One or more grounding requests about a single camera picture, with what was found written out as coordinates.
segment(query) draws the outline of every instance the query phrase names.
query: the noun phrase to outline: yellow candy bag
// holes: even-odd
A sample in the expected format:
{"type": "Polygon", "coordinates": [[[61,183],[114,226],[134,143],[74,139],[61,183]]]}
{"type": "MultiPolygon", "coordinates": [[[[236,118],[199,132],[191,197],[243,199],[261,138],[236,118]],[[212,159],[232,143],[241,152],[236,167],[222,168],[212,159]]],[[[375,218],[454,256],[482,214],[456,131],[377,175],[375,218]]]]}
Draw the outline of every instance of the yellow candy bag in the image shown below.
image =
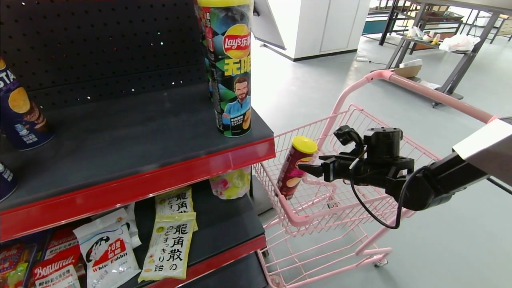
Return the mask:
{"type": "Polygon", "coordinates": [[[139,283],[163,278],[186,278],[195,219],[195,213],[156,216],[139,283]]]}
{"type": "MultiPolygon", "coordinates": [[[[185,186],[155,196],[157,215],[172,215],[178,213],[194,212],[192,202],[192,187],[185,186]]],[[[197,223],[194,220],[194,231],[197,231],[197,223]]]]}

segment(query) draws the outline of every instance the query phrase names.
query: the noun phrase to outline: black cable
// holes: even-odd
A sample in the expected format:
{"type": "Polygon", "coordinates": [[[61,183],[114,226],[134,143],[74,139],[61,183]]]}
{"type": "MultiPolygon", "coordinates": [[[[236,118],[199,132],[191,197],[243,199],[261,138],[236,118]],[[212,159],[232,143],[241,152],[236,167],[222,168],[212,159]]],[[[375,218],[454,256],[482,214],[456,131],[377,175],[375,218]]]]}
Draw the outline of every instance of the black cable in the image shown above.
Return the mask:
{"type": "Polygon", "coordinates": [[[501,184],[500,182],[497,182],[492,177],[487,178],[487,181],[491,182],[492,184],[498,186],[501,190],[503,190],[503,191],[509,193],[510,195],[512,195],[512,190],[510,190],[509,188],[505,187],[505,185],[501,184]]]}
{"type": "Polygon", "coordinates": [[[418,173],[423,171],[426,168],[426,166],[423,166],[413,173],[409,175],[409,178],[407,178],[406,182],[402,186],[402,190],[400,191],[400,196],[398,197],[398,205],[396,207],[396,219],[395,219],[395,225],[391,226],[387,224],[386,222],[380,220],[373,212],[370,211],[370,209],[363,203],[359,195],[357,194],[357,191],[355,190],[354,186],[354,167],[350,170],[350,187],[352,188],[352,192],[354,192],[354,196],[357,198],[357,201],[359,201],[359,204],[372,216],[375,221],[379,222],[382,226],[388,228],[388,229],[398,229],[400,227],[400,219],[402,218],[402,207],[403,207],[403,201],[406,197],[406,190],[409,184],[411,183],[411,179],[413,179],[418,173]]]}
{"type": "Polygon", "coordinates": [[[372,64],[379,64],[379,65],[387,65],[387,64],[385,64],[385,63],[374,62],[374,61],[368,61],[368,63],[372,63],[372,64]]]}

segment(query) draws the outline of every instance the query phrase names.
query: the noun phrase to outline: pringles can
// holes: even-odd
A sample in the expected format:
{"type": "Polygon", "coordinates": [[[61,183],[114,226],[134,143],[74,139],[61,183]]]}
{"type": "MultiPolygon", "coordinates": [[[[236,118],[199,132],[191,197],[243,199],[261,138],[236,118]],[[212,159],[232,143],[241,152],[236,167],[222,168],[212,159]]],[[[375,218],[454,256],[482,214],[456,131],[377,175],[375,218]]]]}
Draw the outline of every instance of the pringles can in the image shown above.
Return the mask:
{"type": "Polygon", "coordinates": [[[0,130],[18,150],[29,150],[55,135],[27,91],[0,58],[0,130]]]}
{"type": "Polygon", "coordinates": [[[198,0],[208,52],[219,131],[228,137],[251,129],[251,19],[253,0],[198,0]]]}
{"type": "Polygon", "coordinates": [[[201,18],[201,8],[197,4],[197,0],[194,0],[194,12],[196,14],[197,22],[199,25],[199,32],[201,34],[201,37],[199,38],[199,41],[201,42],[201,50],[203,51],[204,56],[204,63],[206,67],[206,82],[208,83],[208,96],[210,100],[213,99],[212,96],[212,87],[211,87],[211,77],[210,77],[210,61],[208,60],[208,50],[206,48],[206,35],[204,34],[204,25],[203,25],[203,19],[201,18]]]}
{"type": "Polygon", "coordinates": [[[279,192],[287,200],[293,197],[293,193],[306,173],[300,170],[298,165],[307,164],[313,160],[313,155],[317,150],[316,142],[308,137],[295,136],[292,139],[290,150],[288,150],[278,177],[279,192]]]}
{"type": "Polygon", "coordinates": [[[11,195],[18,187],[18,179],[0,162],[0,201],[11,195]]]}

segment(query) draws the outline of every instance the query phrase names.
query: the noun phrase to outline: yellow lid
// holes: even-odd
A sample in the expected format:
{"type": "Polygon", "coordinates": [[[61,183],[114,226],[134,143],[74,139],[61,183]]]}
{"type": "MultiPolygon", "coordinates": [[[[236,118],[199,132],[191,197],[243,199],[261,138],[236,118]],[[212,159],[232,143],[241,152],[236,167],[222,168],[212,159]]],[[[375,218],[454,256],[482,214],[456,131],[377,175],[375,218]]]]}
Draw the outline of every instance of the yellow lid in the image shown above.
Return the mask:
{"type": "Polygon", "coordinates": [[[293,147],[302,153],[314,154],[318,150],[316,142],[304,136],[295,136],[291,140],[293,147]]]}
{"type": "Polygon", "coordinates": [[[197,0],[202,7],[231,7],[252,4],[253,0],[197,0]]]}

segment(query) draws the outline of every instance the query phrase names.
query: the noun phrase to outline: purple chip can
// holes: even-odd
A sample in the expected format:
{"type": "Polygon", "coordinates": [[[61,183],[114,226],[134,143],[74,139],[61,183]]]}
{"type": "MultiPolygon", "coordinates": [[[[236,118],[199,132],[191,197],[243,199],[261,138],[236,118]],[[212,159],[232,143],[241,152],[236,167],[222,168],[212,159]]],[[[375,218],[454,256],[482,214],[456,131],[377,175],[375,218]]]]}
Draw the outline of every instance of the purple chip can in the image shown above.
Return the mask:
{"type": "Polygon", "coordinates": [[[41,146],[55,133],[0,57],[0,130],[18,150],[41,146]]]}
{"type": "Polygon", "coordinates": [[[0,162],[0,201],[11,195],[18,187],[18,179],[0,162]]]}

